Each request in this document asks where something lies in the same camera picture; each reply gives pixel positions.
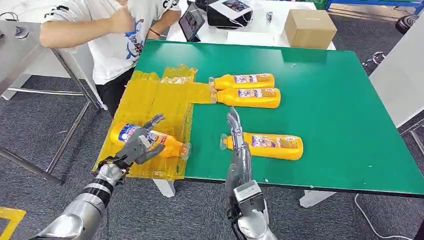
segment robotic arm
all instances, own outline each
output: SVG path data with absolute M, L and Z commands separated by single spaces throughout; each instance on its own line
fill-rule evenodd
M 252 155 L 243 139 L 239 114 L 231 107 L 227 123 L 232 136 L 232 159 L 225 181 L 229 195 L 231 228 L 237 237 L 244 240 L 277 240 L 268 224 L 268 209 L 264 194 L 252 180 Z
M 98 164 L 94 180 L 66 207 L 62 214 L 30 240 L 88 240 L 92 239 L 104 216 L 116 185 L 122 184 L 135 162 L 143 164 L 158 155 L 165 145 L 149 150 L 147 134 L 161 120 L 158 114 L 138 128 L 115 156 Z

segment yellow floor marking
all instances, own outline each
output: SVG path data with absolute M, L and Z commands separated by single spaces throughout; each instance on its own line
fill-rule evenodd
M 13 232 L 26 213 L 24 210 L 0 207 L 0 218 L 9 219 L 9 224 L 0 235 L 0 240 L 9 240 L 12 237 Z

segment white t-shirt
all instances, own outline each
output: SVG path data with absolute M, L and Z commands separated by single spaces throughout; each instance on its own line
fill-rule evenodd
M 47 21 L 90 21 L 112 16 L 121 5 L 116 0 L 66 0 L 45 15 Z M 180 10 L 175 0 L 128 0 L 134 31 L 110 33 L 88 42 L 95 84 L 104 85 L 135 66 L 153 20 L 167 10 Z

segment bottle cap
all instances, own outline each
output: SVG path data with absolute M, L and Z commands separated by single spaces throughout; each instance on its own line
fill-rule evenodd
M 221 150 L 227 149 L 228 148 L 228 136 L 224 133 L 221 134 L 221 139 L 219 141 L 219 148 Z
M 192 144 L 189 142 L 184 143 L 181 147 L 181 151 L 179 152 L 179 157 L 184 160 L 188 160 L 191 153 L 192 153 Z
M 209 86 L 211 87 L 211 88 L 215 88 L 215 78 L 214 77 L 209 77 Z
M 218 93 L 217 92 L 212 93 L 210 95 L 210 103 L 216 104 L 217 102 L 218 102 Z

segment green tabletop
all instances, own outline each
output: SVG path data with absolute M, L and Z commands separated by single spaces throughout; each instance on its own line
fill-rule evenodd
M 179 64 L 197 68 L 202 83 L 274 74 L 280 106 L 237 107 L 243 130 L 299 136 L 304 152 L 297 161 L 253 156 L 257 182 L 424 197 L 423 175 L 353 52 L 150 40 L 136 69 L 162 74 Z M 221 103 L 195 104 L 186 178 L 225 179 L 231 151 L 220 150 L 220 134 L 229 134 L 228 111 Z

